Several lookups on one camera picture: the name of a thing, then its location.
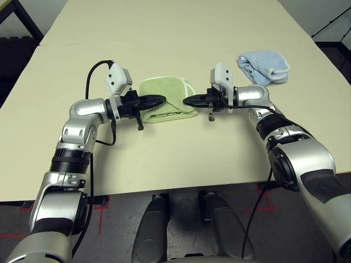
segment white table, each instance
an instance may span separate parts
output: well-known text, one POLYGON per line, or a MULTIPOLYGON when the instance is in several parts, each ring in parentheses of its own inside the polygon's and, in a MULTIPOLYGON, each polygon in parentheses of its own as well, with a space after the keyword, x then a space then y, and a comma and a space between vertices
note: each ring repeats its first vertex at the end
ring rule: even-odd
MULTIPOLYGON (((35 199, 69 107, 84 98, 87 73, 102 59, 127 68, 137 90, 143 79, 174 75, 205 93, 217 62, 231 67, 235 85, 244 86, 251 82, 238 68, 237 56, 277 50, 289 62, 291 78, 268 86, 271 100, 329 149, 337 172, 351 170, 350 85, 278 2, 148 1, 150 20, 146 1, 126 1, 123 10, 129 12, 116 11, 113 17, 111 9, 122 6, 108 2, 103 12, 101 1, 69 0, 0 109, 0 201, 35 199), (163 12, 161 2, 172 5, 171 11, 163 12), (108 33, 113 24, 118 37, 108 33)), ((103 66, 95 71, 90 98, 107 97, 106 73, 103 66)), ((95 146, 95 194, 265 180, 267 153, 244 110, 215 117, 210 123, 203 109, 192 119, 145 124, 141 132, 135 119, 124 119, 115 146, 95 146)), ((98 139, 111 140, 109 125, 100 126, 98 139)))

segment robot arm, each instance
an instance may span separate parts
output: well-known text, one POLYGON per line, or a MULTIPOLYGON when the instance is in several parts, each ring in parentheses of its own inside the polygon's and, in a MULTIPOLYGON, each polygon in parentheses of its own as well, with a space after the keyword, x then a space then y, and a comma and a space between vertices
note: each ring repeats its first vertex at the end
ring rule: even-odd
POLYGON ((248 117, 266 144, 275 180, 288 190, 300 192, 334 251, 343 258, 350 256, 351 189, 336 180, 329 151, 282 115, 269 100, 266 87, 233 88, 228 85, 232 84, 232 76, 229 68, 217 64, 211 71, 212 88, 207 89, 207 94, 188 97, 184 103, 208 107, 210 121, 214 120, 213 112, 226 107, 248 107, 248 117), (233 103, 229 103, 231 93, 233 103))
POLYGON ((71 262, 70 237, 82 231, 86 220, 86 172, 98 127, 128 117, 136 118, 142 130, 139 111, 166 100, 159 95, 139 97, 131 89, 127 70, 112 61, 109 68, 105 81, 109 99, 81 100, 70 107, 70 118, 33 206, 31 234, 15 247, 6 262, 71 262))

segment folded blue cloth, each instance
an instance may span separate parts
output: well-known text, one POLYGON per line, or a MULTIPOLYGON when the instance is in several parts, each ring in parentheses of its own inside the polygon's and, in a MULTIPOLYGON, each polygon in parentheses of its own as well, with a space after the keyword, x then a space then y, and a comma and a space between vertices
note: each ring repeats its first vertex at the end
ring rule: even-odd
POLYGON ((271 81, 283 83, 289 79, 286 59, 276 51, 260 50, 240 54, 237 63, 253 82, 266 86, 271 81))

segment red tape marking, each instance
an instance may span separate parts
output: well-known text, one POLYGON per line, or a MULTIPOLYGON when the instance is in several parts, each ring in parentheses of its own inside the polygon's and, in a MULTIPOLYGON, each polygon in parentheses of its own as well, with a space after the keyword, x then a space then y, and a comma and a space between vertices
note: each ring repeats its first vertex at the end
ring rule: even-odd
POLYGON ((94 210, 100 210, 98 235, 101 234, 101 227, 103 226, 103 213, 104 213, 104 210, 108 209, 109 206, 110 206, 110 196, 107 196, 107 203, 103 207, 95 206, 95 208, 94 208, 94 210))
MULTIPOLYGON (((258 187, 258 184, 256 183, 256 189, 257 189, 257 192, 258 194, 260 195, 262 193, 262 191, 259 189, 258 187)), ((267 203, 267 206, 266 207, 262 207, 262 208, 257 208, 257 211, 268 211, 269 212, 269 215, 272 217, 273 216, 273 210, 277 210, 278 207, 272 207, 270 205, 270 202, 269 202, 269 198, 268 198, 268 195, 271 193, 271 191, 265 191, 264 193, 264 199, 265 199, 265 202, 267 203)), ((253 210, 252 209, 249 209, 249 210, 242 210, 240 212, 242 213, 251 213, 253 210)))
MULTIPOLYGON (((278 207, 262 207, 262 208, 257 208, 257 211, 272 211, 272 210, 277 210, 278 207)), ((242 213, 251 213, 253 211, 253 209, 249 209, 249 210, 242 210, 240 212, 242 213)))
POLYGON ((26 212, 26 211, 31 211, 33 209, 33 205, 34 205, 34 202, 32 203, 32 205, 28 208, 20 208, 20 211, 21 212, 26 212))
POLYGON ((11 237, 11 238, 24 238, 28 235, 25 234, 0 234, 0 237, 11 237))

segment folded green towel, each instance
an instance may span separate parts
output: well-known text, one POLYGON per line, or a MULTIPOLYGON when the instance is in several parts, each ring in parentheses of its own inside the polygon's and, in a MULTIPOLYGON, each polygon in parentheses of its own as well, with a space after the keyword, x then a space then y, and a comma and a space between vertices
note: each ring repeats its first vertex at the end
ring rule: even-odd
POLYGON ((188 80, 172 76, 149 78, 140 84, 139 95, 157 94, 167 98, 162 105, 141 112, 143 122, 157 123, 192 118, 197 109, 183 104, 183 99, 196 95, 188 80))

